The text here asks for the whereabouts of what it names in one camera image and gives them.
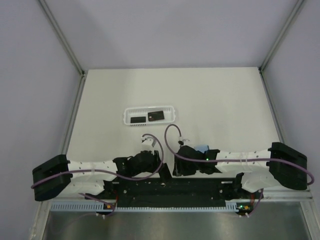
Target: cable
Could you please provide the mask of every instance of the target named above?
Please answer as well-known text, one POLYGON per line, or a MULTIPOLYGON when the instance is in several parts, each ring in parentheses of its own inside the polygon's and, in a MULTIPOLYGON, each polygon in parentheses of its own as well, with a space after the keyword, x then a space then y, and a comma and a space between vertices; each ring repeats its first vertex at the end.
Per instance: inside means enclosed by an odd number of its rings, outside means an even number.
MULTIPOLYGON (((160 149, 161 149, 161 161, 160 161, 159 166, 157 167, 157 169, 153 173, 151 173, 150 175, 145 176, 145 177, 137 177, 137 178, 135 178, 135 177, 122 176, 122 175, 120 175, 118 173, 115 173, 115 172, 112 172, 112 171, 103 170, 103 169, 95 169, 94 171, 95 172, 99 172, 99 173, 111 174, 111 175, 117 176, 117 177, 119 177, 121 179, 130 180, 130 181, 142 181, 142 180, 146 180, 146 179, 152 177, 153 175, 155 175, 160 170, 160 168, 161 168, 161 166, 162 166, 162 164, 164 162, 164 155, 165 155, 164 154, 164 149, 163 149, 163 147, 161 145, 161 142, 159 141, 159 139, 156 136, 154 136, 154 135, 152 135, 150 133, 145 133, 145 134, 142 135, 142 137, 144 137, 144 136, 150 136, 150 137, 154 138, 157 141, 157 143, 159 144, 160 149)), ((37 186, 39 186, 39 185, 41 185, 41 184, 43 184, 43 183, 45 183, 45 182, 47 182, 49 180, 55 179, 55 178, 57 178, 57 177, 59 177, 61 175, 76 174, 76 173, 89 173, 89 172, 91 173, 92 170, 91 169, 81 169, 81 170, 72 170, 72 171, 59 172, 59 173, 54 174, 52 176, 46 177, 46 178, 44 178, 44 179, 42 179, 40 181, 37 181, 36 183, 34 183, 31 186, 31 188, 34 189, 35 187, 37 187, 37 186)))
MULTIPOLYGON (((169 151, 175 155, 177 158, 180 158, 182 160, 186 160, 186 161, 190 161, 190 162, 196 162, 196 163, 203 163, 204 161, 203 160, 200 160, 200 159, 192 159, 192 158, 187 158, 187 157, 184 157, 184 156, 180 156, 179 154, 175 153, 175 151, 172 150, 172 148, 169 146, 168 144, 168 139, 167 139, 167 132, 168 132, 168 129, 170 127, 176 127, 177 130, 179 131, 179 136, 182 137, 182 134, 181 134, 181 130, 180 128, 175 125, 175 124, 169 124, 165 131, 164 131, 164 142, 165 142, 165 145, 167 146, 167 148, 169 149, 169 151)), ((220 162, 230 162, 230 163, 234 163, 234 162, 241 162, 242 160, 240 159, 221 159, 221 160, 207 160, 205 161, 206 163, 220 163, 220 162)), ((282 163, 282 164, 287 164, 287 165, 290 165, 292 167, 295 167, 301 171, 303 171, 304 173, 308 174, 311 178, 311 181, 308 182, 307 184, 308 185, 311 185, 315 182, 315 177, 314 175, 308 171, 307 169, 295 164, 295 163, 292 163, 292 162, 289 162, 287 160, 283 160, 283 159, 278 159, 278 158, 253 158, 253 159, 247 159, 246 160, 247 162, 279 162, 279 163, 282 163)))
MULTIPOLYGON (((95 197, 92 197, 92 196, 89 196, 89 195, 86 195, 84 193, 79 193, 81 196, 85 197, 85 198, 88 198, 88 199, 91 199, 91 200, 94 200, 94 201, 97 201, 97 202, 100 202, 100 203, 103 203, 104 205, 107 206, 107 208, 110 206, 112 208, 112 211, 108 214, 108 215, 105 215, 107 217, 110 217, 112 216, 114 213, 115 213, 115 209, 116 209, 116 206, 117 206, 117 202, 118 202, 118 194, 116 195, 116 199, 115 199, 115 203, 110 203, 110 202, 106 202, 106 201, 103 201, 103 200, 100 200, 100 199, 97 199, 95 197)), ((51 219, 49 219, 49 227, 50 227, 50 231, 53 235, 59 235, 61 234, 63 231, 65 231, 68 227, 70 227, 73 223, 75 223, 76 221, 78 221, 79 219, 83 218, 83 217, 86 217, 86 216, 97 216, 96 213, 85 213, 85 214, 82 214, 78 217, 76 217, 75 219, 71 220, 70 222, 68 222, 65 226, 63 226, 59 231, 56 231, 54 230, 54 227, 53 227, 53 221, 51 219)))
POLYGON ((264 189, 260 189, 261 192, 260 192, 260 196, 259 196, 259 199, 258 199, 258 202, 256 203, 256 205, 254 206, 253 210, 247 215, 247 217, 251 217, 251 215, 256 211, 257 207, 259 206, 260 202, 261 202, 261 199, 264 195, 264 189))

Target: gray wall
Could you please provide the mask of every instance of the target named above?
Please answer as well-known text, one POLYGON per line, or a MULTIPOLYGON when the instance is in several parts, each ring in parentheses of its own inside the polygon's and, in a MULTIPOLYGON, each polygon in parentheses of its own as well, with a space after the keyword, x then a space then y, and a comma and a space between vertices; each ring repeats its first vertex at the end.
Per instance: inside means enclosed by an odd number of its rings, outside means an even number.
POLYGON ((308 156, 320 210, 320 1, 308 0, 265 76, 288 144, 308 156))
POLYGON ((255 67, 297 0, 47 0, 85 69, 255 67))
POLYGON ((0 7, 0 236, 27 239, 32 169, 57 155, 80 77, 35 0, 0 7))

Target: stainless steel panel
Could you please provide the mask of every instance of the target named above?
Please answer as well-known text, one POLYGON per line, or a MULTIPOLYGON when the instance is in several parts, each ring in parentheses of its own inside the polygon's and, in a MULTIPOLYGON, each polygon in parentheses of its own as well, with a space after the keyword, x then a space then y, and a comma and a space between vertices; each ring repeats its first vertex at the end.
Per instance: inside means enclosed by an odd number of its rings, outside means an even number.
MULTIPOLYGON (((86 215, 54 235, 46 226, 44 240, 310 240, 298 202, 264 202, 250 218, 235 213, 117 213, 105 220, 86 215)), ((59 231, 83 213, 52 212, 59 231)))

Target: metal frame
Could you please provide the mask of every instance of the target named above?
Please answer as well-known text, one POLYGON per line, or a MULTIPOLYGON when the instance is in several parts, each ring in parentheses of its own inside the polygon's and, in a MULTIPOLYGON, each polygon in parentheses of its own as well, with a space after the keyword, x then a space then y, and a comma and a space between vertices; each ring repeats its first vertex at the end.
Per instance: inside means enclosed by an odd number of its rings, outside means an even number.
POLYGON ((65 53, 69 57, 70 61, 74 65, 75 69, 78 71, 78 73, 82 76, 85 71, 81 67, 74 51, 71 49, 64 33, 61 31, 54 15, 52 14, 50 8, 48 7, 48 4, 46 3, 45 0, 36 0, 39 3, 39 6, 41 7, 43 14, 46 16, 47 20, 49 21, 49 24, 53 28, 53 31, 55 35, 57 36, 58 40, 61 43, 61 46, 63 47, 65 53))
MULTIPOLYGON (((79 86, 77 90, 77 94, 74 100, 73 108, 70 114, 70 120, 68 122, 68 126, 66 129, 66 134, 61 146, 61 153, 66 154, 68 151, 70 139, 72 130, 75 124, 77 111, 79 108, 82 92, 85 86, 86 81, 86 73, 81 67, 79 61, 76 58, 76 55, 72 51, 67 39, 65 38, 65 35, 61 31, 56 19, 54 18, 51 10, 49 9, 47 3, 45 0, 37 0, 39 3, 41 9, 43 10, 44 15, 47 17, 50 25, 52 26, 56 36, 58 37, 63 49, 65 50, 66 54, 68 55, 70 61, 73 63, 74 67, 80 74, 80 81, 79 86)), ((277 113, 275 102, 272 98, 272 94, 270 91, 270 88, 268 86, 268 82, 264 78, 264 70, 268 66, 269 62, 273 58, 273 56, 276 54, 277 50, 279 49, 279 46, 283 42, 284 38, 286 37, 290 27, 295 22, 295 19, 301 12, 303 6, 305 5, 306 0, 297 0, 291 14, 289 15, 287 21, 285 22, 283 28, 281 29, 278 37, 274 41, 270 51, 266 55, 266 58, 264 59, 261 67, 259 68, 261 81, 265 90, 265 94, 270 106, 270 110, 272 113, 273 121, 278 133, 279 140, 282 143, 286 142, 286 136, 284 133, 284 130, 282 128, 279 115, 277 113)), ((305 217, 306 225, 309 229, 310 235, 312 237, 312 240, 320 240, 320 218, 319 213, 317 211, 316 205, 314 203, 312 194, 310 192, 310 189, 308 188, 306 191, 292 191, 292 190, 283 190, 283 189, 271 189, 271 190, 265 190, 264 191, 264 199, 263 202, 300 202, 301 209, 303 211, 303 215, 305 217)), ((34 224, 30 230, 30 240, 42 240, 44 236, 44 231, 46 227, 46 223, 48 220, 49 212, 51 209, 52 201, 44 201, 41 202, 38 206, 36 216, 34 219, 34 224)))
POLYGON ((297 19, 297 16, 299 15, 301 10, 303 9, 306 1, 307 0, 297 0, 297 2, 295 3, 289 17, 285 21, 285 24, 283 25, 280 33, 278 34, 278 37, 275 39, 274 43, 272 44, 271 49, 269 50, 268 54, 266 55, 265 59, 262 62, 262 65, 260 67, 262 72, 267 68, 269 62, 271 61, 273 56, 276 54, 281 43, 285 39, 289 29, 294 24, 295 20, 297 19))

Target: white tray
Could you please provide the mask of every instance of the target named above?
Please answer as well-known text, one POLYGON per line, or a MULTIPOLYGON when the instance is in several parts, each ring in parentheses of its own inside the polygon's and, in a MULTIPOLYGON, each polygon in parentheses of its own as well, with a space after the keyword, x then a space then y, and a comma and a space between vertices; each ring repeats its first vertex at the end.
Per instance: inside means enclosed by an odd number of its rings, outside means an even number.
POLYGON ((145 106, 145 107, 129 107, 124 110, 123 122, 128 126, 147 126, 155 124, 169 124, 176 119, 176 111, 173 106, 145 106), (163 111, 164 119, 157 121, 149 121, 148 113, 163 111), (145 117, 146 122, 130 123, 132 117, 145 117))

